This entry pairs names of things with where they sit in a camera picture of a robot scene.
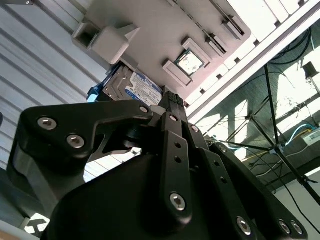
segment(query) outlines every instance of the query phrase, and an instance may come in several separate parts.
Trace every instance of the cable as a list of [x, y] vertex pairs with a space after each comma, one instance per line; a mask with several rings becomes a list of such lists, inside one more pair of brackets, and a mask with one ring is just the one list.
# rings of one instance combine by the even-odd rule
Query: cable
[[[286, 158], [289, 158], [289, 157], [292, 157], [292, 156], [294, 156], [294, 155], [300, 154], [300, 153], [302, 153], [304, 150], [306, 150], [308, 147], [309, 147], [309, 146], [307, 145], [307, 146], [306, 146], [304, 149], [302, 149], [301, 151], [298, 151], [298, 152], [296, 152], [296, 153], [290, 154], [290, 155], [286, 156]], [[279, 160], [279, 161], [278, 161], [277, 163], [275, 163], [271, 168], [274, 169], [278, 164], [281, 163], [281, 161], [282, 161], [282, 160]], [[268, 170], [268, 171], [266, 171], [266, 172], [264, 172], [264, 173], [261, 173], [261, 174], [255, 175], [255, 176], [256, 176], [257, 178], [260, 178], [260, 177], [263, 177], [263, 176], [269, 174], [270, 172], [271, 172], [271, 170]]]
[[297, 139], [298, 137], [300, 137], [301, 135], [306, 134], [306, 133], [311, 133], [311, 130], [307, 129], [307, 130], [305, 130], [303, 132], [300, 132], [297, 136], [294, 137], [293, 140]]
[[304, 49], [302, 50], [301, 54], [299, 56], [297, 56], [295, 59], [293, 59], [291, 61], [287, 61], [287, 62], [272, 62], [271, 61], [270, 64], [272, 64], [272, 65], [287, 65], [287, 64], [292, 64], [292, 63], [298, 61], [306, 53], [306, 51], [309, 47], [310, 41], [311, 41], [311, 36], [312, 36], [312, 33], [311, 33], [311, 29], [310, 29], [306, 45], [305, 45]]
[[[273, 170], [278, 164], [281, 164], [281, 162], [282, 162], [282, 159], [280, 159], [275, 165], [273, 165], [273, 166], [271, 167], [271, 169]], [[255, 175], [255, 176], [256, 176], [257, 178], [263, 177], [263, 176], [267, 175], [268, 173], [270, 173], [270, 172], [271, 172], [271, 169], [268, 170], [268, 171], [266, 171], [266, 172], [264, 172], [264, 173], [257, 174], [257, 175]]]
[[293, 44], [294, 42], [296, 42], [296, 41], [298, 40], [298, 38], [296, 38], [296, 39], [295, 39], [291, 44], [289, 44], [282, 52], [278, 53], [277, 56], [275, 56], [275, 57], [272, 59], [272, 61], [273, 61], [273, 60], [278, 60], [278, 59], [282, 58], [284, 55], [286, 55], [287, 53], [289, 53], [289, 52], [295, 50], [296, 48], [300, 47], [301, 44], [303, 44], [304, 41], [306, 40], [306, 38], [308, 37], [309, 32], [310, 32], [310, 29], [308, 29], [308, 30], [305, 32], [304, 36], [302, 37], [302, 39], [300, 40], [299, 43], [297, 43], [294, 47], [290, 48], [291, 44]]
[[[269, 74], [280, 74], [280, 75], [286, 76], [285, 74], [283, 74], [282, 72], [279, 72], [279, 71], [271, 71], [271, 72], [269, 72]], [[245, 85], [239, 87], [237, 90], [235, 90], [233, 93], [231, 93], [231, 95], [234, 94], [234, 93], [236, 93], [236, 92], [239, 91], [240, 89], [243, 89], [245, 86], [247, 86], [247, 85], [248, 85], [249, 83], [251, 83], [252, 81], [254, 81], [254, 80], [256, 80], [256, 79], [258, 79], [258, 78], [260, 78], [260, 77], [263, 77], [263, 76], [265, 76], [265, 75], [266, 75], [266, 74], [264, 73], [264, 74], [261, 74], [261, 75], [255, 77], [254, 79], [251, 79], [251, 80], [248, 81]]]
[[302, 153], [304, 150], [306, 150], [308, 147], [309, 147], [309, 146], [307, 145], [307, 146], [306, 146], [304, 149], [302, 149], [301, 151], [292, 153], [292, 154], [286, 156], [286, 158], [292, 157], [292, 156], [294, 156], [294, 155], [298, 155], [298, 154]]
[[283, 184], [283, 186], [285, 187], [285, 189], [288, 191], [288, 193], [290, 194], [296, 208], [298, 209], [298, 211], [301, 213], [301, 215], [305, 218], [305, 220], [308, 221], [308, 223], [314, 228], [314, 230], [316, 230], [316, 232], [318, 234], [320, 234], [320, 231], [316, 228], [316, 226], [309, 220], [309, 218], [307, 218], [307, 216], [301, 211], [296, 199], [294, 198], [294, 196], [292, 195], [291, 191], [289, 190], [289, 188], [287, 187], [287, 185], [284, 183], [284, 181], [282, 181], [282, 179], [278, 176], [278, 174], [262, 159], [260, 158], [260, 160], [262, 162], [264, 162], [269, 168], [270, 170], [277, 176], [277, 178], [279, 179], [279, 181]]
[[316, 129], [314, 126], [310, 125], [310, 124], [303, 124], [301, 126], [299, 126], [295, 131], [294, 133], [292, 134], [290, 140], [285, 144], [286, 146], [288, 146], [294, 139], [294, 136], [297, 134], [297, 132], [301, 129], [301, 128], [304, 128], [304, 127], [311, 127], [312, 130]]
[[[260, 155], [262, 155], [262, 154], [268, 154], [268, 153], [269, 153], [268, 151], [263, 151], [263, 152], [258, 153], [257, 156], [260, 156]], [[244, 159], [241, 160], [241, 162], [248, 161], [249, 159], [253, 159], [253, 158], [255, 158], [255, 157], [256, 157], [256, 156], [253, 155], [253, 156], [244, 158]]]

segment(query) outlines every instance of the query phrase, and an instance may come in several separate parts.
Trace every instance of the hard drive label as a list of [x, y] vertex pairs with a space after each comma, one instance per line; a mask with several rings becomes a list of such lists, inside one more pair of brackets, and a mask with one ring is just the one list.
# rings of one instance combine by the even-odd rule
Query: hard drive label
[[158, 105], [162, 90], [142, 73], [134, 72], [130, 78], [131, 86], [125, 88], [126, 94], [148, 106]]

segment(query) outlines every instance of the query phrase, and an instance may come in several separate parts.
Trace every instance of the black metal bracket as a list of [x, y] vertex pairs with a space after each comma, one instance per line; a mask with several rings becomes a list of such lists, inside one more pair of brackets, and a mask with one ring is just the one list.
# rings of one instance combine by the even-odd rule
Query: black metal bracket
[[[165, 98], [157, 114], [136, 100], [21, 114], [10, 178], [29, 184], [47, 210], [51, 221], [43, 239], [307, 239], [296, 218], [271, 193], [262, 194], [268, 190], [261, 183], [250, 183], [254, 176], [246, 176], [223, 145], [220, 152], [209, 150], [201, 131], [187, 122], [179, 96]], [[84, 183], [88, 161], [132, 146], [142, 154]], [[249, 191], [239, 185], [247, 182]], [[271, 213], [259, 209], [257, 215], [252, 199]], [[284, 233], [280, 217], [303, 233]]]
[[255, 219], [258, 229], [267, 239], [308, 238], [303, 227], [303, 234], [293, 229], [291, 223], [302, 224], [227, 147], [216, 142], [210, 146], [210, 151], [220, 156], [247, 214], [250, 219]]

